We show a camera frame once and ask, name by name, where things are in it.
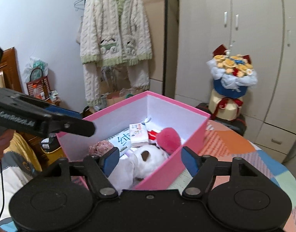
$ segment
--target red rose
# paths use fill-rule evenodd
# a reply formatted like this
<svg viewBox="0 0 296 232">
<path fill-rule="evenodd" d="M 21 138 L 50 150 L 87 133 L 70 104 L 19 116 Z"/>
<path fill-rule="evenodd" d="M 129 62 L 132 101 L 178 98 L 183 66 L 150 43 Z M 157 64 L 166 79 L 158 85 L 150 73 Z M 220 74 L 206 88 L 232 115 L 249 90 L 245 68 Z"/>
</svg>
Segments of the red rose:
<svg viewBox="0 0 296 232">
<path fill-rule="evenodd" d="M 238 71 L 239 71 L 239 70 L 238 70 L 237 68 L 234 68 L 234 71 L 233 71 L 232 74 L 233 74 L 234 76 L 237 76 L 237 72 L 238 72 Z"/>
</svg>

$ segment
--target red ribbon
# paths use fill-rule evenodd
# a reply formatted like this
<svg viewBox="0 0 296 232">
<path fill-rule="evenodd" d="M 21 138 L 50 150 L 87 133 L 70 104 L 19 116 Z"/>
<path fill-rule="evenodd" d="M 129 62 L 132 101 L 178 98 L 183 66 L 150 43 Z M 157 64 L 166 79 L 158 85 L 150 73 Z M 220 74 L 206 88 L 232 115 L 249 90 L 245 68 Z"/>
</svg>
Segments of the red ribbon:
<svg viewBox="0 0 296 232">
<path fill-rule="evenodd" d="M 229 100 L 233 100 L 234 103 L 237 105 L 237 113 L 236 113 L 236 115 L 238 116 L 239 109 L 240 109 L 241 106 L 243 105 L 243 101 L 241 101 L 241 100 L 239 100 L 239 99 L 231 99 L 231 98 L 226 98 L 226 97 L 225 97 L 225 98 L 222 98 L 222 99 L 220 100 L 220 102 L 217 104 L 217 107 L 216 107 L 214 113 L 213 113 L 213 114 L 211 115 L 211 117 L 210 117 L 211 120 L 214 120 L 214 119 L 216 118 L 219 109 L 225 109 L 225 108 L 226 108 L 226 106 L 227 106 Z"/>
</svg>

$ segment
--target stuffed animal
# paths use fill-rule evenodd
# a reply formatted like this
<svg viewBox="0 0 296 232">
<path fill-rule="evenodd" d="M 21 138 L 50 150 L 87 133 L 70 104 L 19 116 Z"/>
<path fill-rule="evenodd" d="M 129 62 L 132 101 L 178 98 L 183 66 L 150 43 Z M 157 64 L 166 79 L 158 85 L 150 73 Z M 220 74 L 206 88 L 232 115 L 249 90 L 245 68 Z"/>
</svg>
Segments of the stuffed animal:
<svg viewBox="0 0 296 232">
<path fill-rule="evenodd" d="M 130 157 L 135 165 L 134 178 L 144 179 L 152 174 L 168 158 L 168 154 L 153 145 L 139 147 Z"/>
<path fill-rule="evenodd" d="M 157 134 L 157 143 L 168 154 L 172 154 L 181 146 L 179 134 L 171 127 L 164 128 Z"/>
</svg>

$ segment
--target flower bouquet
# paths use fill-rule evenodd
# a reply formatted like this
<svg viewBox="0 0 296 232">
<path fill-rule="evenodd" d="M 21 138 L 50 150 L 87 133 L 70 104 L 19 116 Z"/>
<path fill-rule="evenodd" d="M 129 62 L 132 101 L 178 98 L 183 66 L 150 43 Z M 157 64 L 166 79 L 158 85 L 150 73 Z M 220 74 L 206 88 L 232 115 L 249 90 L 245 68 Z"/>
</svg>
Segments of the flower bouquet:
<svg viewBox="0 0 296 232">
<path fill-rule="evenodd" d="M 246 94 L 249 86 L 257 84 L 257 73 L 249 55 L 231 55 L 231 50 L 221 45 L 213 56 L 207 65 L 214 79 L 214 88 L 220 95 L 237 99 Z"/>
</svg>

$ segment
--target yellow rose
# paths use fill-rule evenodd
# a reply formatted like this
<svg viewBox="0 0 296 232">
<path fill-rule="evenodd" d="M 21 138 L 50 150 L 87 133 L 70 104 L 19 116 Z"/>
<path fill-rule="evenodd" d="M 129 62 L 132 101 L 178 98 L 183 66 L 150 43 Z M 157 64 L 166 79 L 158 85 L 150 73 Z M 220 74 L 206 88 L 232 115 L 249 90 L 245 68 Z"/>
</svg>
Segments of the yellow rose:
<svg viewBox="0 0 296 232">
<path fill-rule="evenodd" d="M 237 72 L 237 77 L 239 77 L 239 78 L 241 78 L 241 77 L 243 77 L 245 74 L 244 74 L 244 72 L 242 72 L 241 70 L 239 71 L 239 72 Z"/>
<path fill-rule="evenodd" d="M 224 60 L 223 61 L 223 64 L 227 68 L 234 68 L 234 67 L 236 67 L 235 62 L 232 61 L 232 60 L 230 60 L 230 59 Z"/>
<path fill-rule="evenodd" d="M 247 69 L 253 69 L 253 65 L 251 64 L 246 64 Z"/>
<path fill-rule="evenodd" d="M 233 71 L 234 71 L 234 70 L 233 70 L 232 68 L 228 68 L 228 69 L 226 69 L 225 73 L 226 73 L 226 74 L 232 74 Z"/>
<path fill-rule="evenodd" d="M 238 69 L 244 71 L 247 70 L 247 67 L 245 65 L 238 65 Z"/>
<path fill-rule="evenodd" d="M 214 59 L 224 59 L 223 55 L 216 55 L 214 56 Z"/>
</svg>

